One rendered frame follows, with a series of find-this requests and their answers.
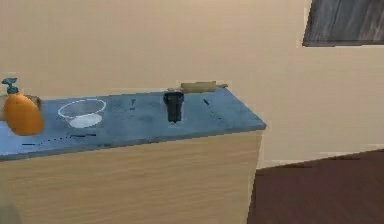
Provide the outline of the wooden rolling pin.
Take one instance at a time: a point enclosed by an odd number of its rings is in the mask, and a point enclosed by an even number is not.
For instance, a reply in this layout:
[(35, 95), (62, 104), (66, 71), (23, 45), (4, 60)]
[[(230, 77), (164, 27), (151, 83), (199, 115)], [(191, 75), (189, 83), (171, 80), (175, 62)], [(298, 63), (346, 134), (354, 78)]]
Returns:
[(189, 93), (204, 93), (214, 92), (217, 88), (227, 88), (227, 84), (218, 84), (216, 81), (199, 81), (191, 83), (181, 83), (177, 88), (168, 88), (171, 92)]

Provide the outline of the black cup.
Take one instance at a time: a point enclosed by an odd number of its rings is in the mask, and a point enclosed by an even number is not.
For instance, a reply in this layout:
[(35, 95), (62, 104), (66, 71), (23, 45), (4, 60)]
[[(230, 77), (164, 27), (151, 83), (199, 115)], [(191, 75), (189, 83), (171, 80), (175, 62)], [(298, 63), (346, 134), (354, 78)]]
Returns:
[(166, 92), (163, 102), (167, 107), (167, 118), (169, 122), (177, 123), (182, 119), (182, 105), (184, 94), (182, 92)]

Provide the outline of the wooden counter with blue top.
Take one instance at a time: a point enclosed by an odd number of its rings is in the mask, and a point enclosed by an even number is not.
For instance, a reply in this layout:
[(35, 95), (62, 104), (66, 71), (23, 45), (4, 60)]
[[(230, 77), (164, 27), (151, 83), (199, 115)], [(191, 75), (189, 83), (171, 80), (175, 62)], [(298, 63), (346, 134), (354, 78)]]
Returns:
[(76, 129), (43, 104), (45, 130), (0, 122), (0, 220), (21, 224), (246, 224), (265, 123), (229, 90), (187, 94), (169, 121), (160, 92), (109, 95)]

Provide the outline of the clear glass bowl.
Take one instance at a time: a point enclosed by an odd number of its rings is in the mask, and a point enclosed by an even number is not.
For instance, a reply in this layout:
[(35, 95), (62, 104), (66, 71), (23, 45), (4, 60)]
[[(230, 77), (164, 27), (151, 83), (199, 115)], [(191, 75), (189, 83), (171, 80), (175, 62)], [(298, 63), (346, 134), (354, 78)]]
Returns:
[(58, 115), (70, 127), (83, 129), (98, 125), (103, 120), (106, 102), (101, 99), (72, 101), (58, 110)]

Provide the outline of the orange soap bottle, teal pump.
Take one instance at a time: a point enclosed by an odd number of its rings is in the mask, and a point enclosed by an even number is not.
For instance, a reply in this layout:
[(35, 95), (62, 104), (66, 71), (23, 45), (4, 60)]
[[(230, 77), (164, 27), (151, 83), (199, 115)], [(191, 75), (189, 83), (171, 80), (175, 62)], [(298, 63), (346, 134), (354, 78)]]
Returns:
[(32, 136), (43, 132), (44, 119), (41, 109), (22, 94), (16, 86), (16, 78), (1, 81), (6, 86), (7, 100), (3, 112), (10, 130), (19, 136)]

